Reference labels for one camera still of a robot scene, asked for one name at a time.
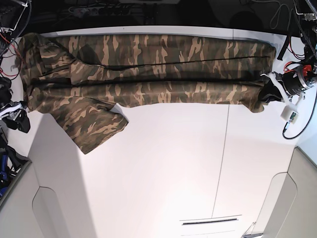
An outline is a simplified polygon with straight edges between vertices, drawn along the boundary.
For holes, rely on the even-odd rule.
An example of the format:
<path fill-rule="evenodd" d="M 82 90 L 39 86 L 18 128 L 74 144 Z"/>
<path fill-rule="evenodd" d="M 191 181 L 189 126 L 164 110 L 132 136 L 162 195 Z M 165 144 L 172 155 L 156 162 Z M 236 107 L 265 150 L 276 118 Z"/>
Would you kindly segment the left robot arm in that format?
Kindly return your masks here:
<path fill-rule="evenodd" d="M 289 51 L 297 61 L 287 62 L 282 74 L 273 74 L 277 85 L 271 80 L 264 85 L 258 96 L 261 102 L 286 102 L 317 85 L 317 2 L 295 0 L 290 14 L 288 35 L 277 59 L 283 60 L 284 54 Z M 301 55 L 295 53 L 292 48 L 292 36 L 296 30 L 304 44 L 304 53 Z"/>

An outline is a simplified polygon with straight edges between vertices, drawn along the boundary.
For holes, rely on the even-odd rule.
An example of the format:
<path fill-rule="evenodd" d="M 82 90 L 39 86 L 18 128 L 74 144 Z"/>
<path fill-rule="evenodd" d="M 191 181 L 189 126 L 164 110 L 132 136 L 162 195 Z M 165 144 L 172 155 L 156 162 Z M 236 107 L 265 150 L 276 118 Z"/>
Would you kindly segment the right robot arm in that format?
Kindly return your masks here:
<path fill-rule="evenodd" d="M 2 0 L 0 2 L 0 60 L 16 57 L 17 73 L 5 73 L 0 70 L 0 120 L 10 129 L 28 133 L 30 122 L 24 101 L 12 101 L 12 81 L 15 80 L 23 65 L 18 51 L 17 38 L 26 29 L 32 13 L 30 0 Z"/>

